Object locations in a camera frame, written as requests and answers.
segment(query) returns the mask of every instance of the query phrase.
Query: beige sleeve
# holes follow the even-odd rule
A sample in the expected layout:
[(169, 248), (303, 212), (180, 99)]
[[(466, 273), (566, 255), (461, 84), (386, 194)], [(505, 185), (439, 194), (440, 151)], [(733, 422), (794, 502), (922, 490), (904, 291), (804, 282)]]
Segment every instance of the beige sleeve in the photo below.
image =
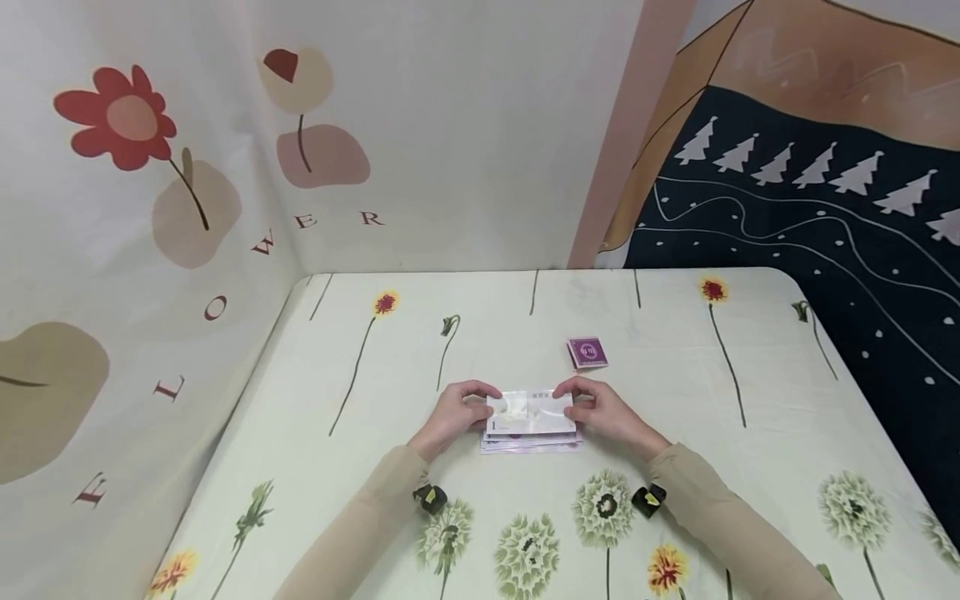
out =
[(426, 469), (405, 445), (388, 452), (300, 558), (274, 600), (348, 600), (418, 509), (413, 492)]
[(650, 463), (663, 505), (755, 600), (840, 600), (773, 525), (731, 492), (702, 456), (674, 444)]

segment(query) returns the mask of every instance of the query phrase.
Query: red flower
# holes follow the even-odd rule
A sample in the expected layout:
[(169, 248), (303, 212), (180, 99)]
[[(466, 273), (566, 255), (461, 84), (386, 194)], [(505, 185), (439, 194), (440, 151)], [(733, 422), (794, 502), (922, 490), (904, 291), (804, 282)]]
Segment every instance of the red flower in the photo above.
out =
[(397, 295), (393, 290), (384, 292), (373, 303), (373, 315), (379, 317), (394, 312)]
[(700, 281), (700, 294), (707, 302), (722, 302), (730, 297), (727, 284), (716, 277), (704, 277)]
[(89, 126), (70, 140), (74, 152), (91, 158), (109, 152), (124, 171), (143, 167), (150, 156), (170, 159), (165, 138), (176, 135), (177, 126), (163, 114), (166, 102), (143, 69), (134, 65), (128, 81), (120, 71), (102, 67), (93, 73), (93, 84), (96, 92), (71, 89), (54, 98), (60, 116)]
[(197, 555), (192, 550), (175, 554), (170, 561), (154, 575), (147, 591), (147, 598), (153, 598), (169, 590), (175, 590), (197, 567)]

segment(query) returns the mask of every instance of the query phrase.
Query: stack of banknotes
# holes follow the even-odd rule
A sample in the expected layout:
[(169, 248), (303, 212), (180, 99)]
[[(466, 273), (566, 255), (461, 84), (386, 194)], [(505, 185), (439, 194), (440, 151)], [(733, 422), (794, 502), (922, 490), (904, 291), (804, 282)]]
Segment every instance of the stack of banknotes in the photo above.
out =
[(481, 454), (575, 452), (583, 443), (577, 424), (564, 416), (573, 396), (553, 397), (553, 390), (504, 392), (487, 396), (493, 416), (480, 440)]

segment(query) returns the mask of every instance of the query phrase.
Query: christmas tree print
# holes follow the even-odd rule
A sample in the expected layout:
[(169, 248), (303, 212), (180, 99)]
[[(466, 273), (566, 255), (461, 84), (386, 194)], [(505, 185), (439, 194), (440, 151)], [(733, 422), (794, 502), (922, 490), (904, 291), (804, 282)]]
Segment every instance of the christmas tree print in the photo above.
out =
[(800, 176), (793, 180), (793, 184), (798, 186), (800, 189), (804, 189), (811, 183), (823, 183), (826, 181), (826, 179), (824, 179), (824, 175), (830, 170), (830, 160), (833, 158), (833, 148), (836, 145), (836, 142), (830, 144), (829, 148), (817, 156), (817, 159), (813, 161), (813, 164), (806, 167), (804, 171), (800, 173)]
[(691, 160), (703, 160), (707, 157), (704, 150), (709, 148), (710, 136), (713, 135), (713, 122), (716, 117), (710, 117), (707, 124), (704, 125), (690, 141), (684, 144), (684, 148), (677, 152), (673, 157), (679, 158), (682, 165)]
[(930, 221), (927, 225), (936, 231), (933, 239), (939, 241), (946, 237), (950, 244), (960, 246), (960, 208), (943, 213), (939, 220)]
[(714, 160), (713, 164), (720, 167), (720, 173), (727, 169), (743, 173), (743, 163), (750, 156), (750, 151), (754, 148), (754, 140), (758, 137), (760, 137), (760, 134), (754, 133), (751, 137), (737, 144), (736, 148), (727, 150), (722, 156)]
[(835, 180), (830, 180), (830, 185), (836, 187), (838, 194), (853, 192), (860, 196), (867, 195), (867, 185), (874, 182), (874, 171), (876, 163), (883, 156), (883, 152), (877, 150), (873, 156), (864, 158), (853, 167), (840, 174)]
[(750, 176), (756, 180), (757, 185), (783, 182), (783, 172), (786, 171), (786, 163), (790, 160), (791, 146), (793, 146), (793, 142), (787, 144), (783, 152), (774, 156), (773, 160), (760, 167), (759, 171)]
[(885, 215), (896, 210), (908, 217), (914, 216), (913, 205), (919, 204), (924, 198), (924, 192), (930, 189), (930, 176), (936, 172), (936, 169), (930, 169), (923, 177), (910, 181), (899, 190), (890, 192), (886, 198), (877, 200), (874, 204), (883, 206), (880, 212)]

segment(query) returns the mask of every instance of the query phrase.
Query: person's right hand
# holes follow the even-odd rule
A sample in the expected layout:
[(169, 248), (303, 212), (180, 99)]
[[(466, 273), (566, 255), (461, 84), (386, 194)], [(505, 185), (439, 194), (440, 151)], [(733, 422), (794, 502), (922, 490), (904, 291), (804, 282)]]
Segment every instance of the person's right hand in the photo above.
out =
[(577, 401), (572, 407), (564, 409), (564, 415), (568, 419), (583, 423), (605, 438), (626, 444), (644, 461), (652, 461), (670, 446), (670, 442), (660, 432), (641, 419), (634, 409), (603, 381), (594, 381), (579, 375), (570, 377), (557, 386), (553, 397), (567, 393), (573, 394), (574, 398), (579, 395), (593, 397), (593, 400)]
[(446, 452), (453, 441), (472, 426), (484, 426), (487, 417), (493, 414), (493, 408), (484, 402), (467, 400), (468, 396), (503, 395), (489, 383), (476, 379), (446, 386), (429, 419), (407, 443), (427, 463)]

